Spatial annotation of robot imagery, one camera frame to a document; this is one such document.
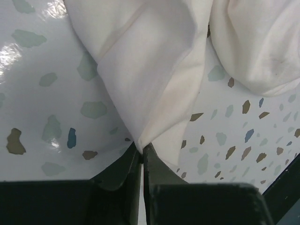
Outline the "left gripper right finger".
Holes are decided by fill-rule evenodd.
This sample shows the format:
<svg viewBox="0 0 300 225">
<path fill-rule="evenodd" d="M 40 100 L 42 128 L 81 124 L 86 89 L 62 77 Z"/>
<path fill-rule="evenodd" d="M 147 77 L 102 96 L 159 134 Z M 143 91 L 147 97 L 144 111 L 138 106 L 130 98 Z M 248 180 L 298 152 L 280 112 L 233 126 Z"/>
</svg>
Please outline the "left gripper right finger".
<svg viewBox="0 0 300 225">
<path fill-rule="evenodd" d="M 149 225 L 272 225 L 263 196 L 247 183 L 189 184 L 143 149 L 143 190 Z"/>
</svg>

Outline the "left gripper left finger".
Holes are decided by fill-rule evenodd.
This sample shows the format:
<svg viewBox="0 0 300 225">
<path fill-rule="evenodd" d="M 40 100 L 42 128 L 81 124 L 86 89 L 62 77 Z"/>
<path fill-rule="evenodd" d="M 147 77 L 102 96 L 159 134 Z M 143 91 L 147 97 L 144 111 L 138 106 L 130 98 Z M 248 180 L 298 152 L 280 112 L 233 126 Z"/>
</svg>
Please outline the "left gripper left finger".
<svg viewBox="0 0 300 225">
<path fill-rule="evenodd" d="M 123 155 L 89 180 L 3 181 L 3 225 L 135 225 L 138 217 L 140 153 Z"/>
</svg>

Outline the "white t-shirt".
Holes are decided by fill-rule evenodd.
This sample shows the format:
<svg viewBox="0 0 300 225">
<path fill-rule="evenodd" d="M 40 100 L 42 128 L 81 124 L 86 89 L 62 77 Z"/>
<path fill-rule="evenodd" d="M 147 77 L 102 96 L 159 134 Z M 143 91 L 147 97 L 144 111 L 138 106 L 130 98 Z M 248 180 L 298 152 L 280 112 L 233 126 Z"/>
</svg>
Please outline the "white t-shirt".
<svg viewBox="0 0 300 225">
<path fill-rule="evenodd" d="M 177 164 L 204 75 L 207 37 L 225 71 L 272 97 L 300 82 L 297 0 L 67 0 L 135 145 Z"/>
</svg>

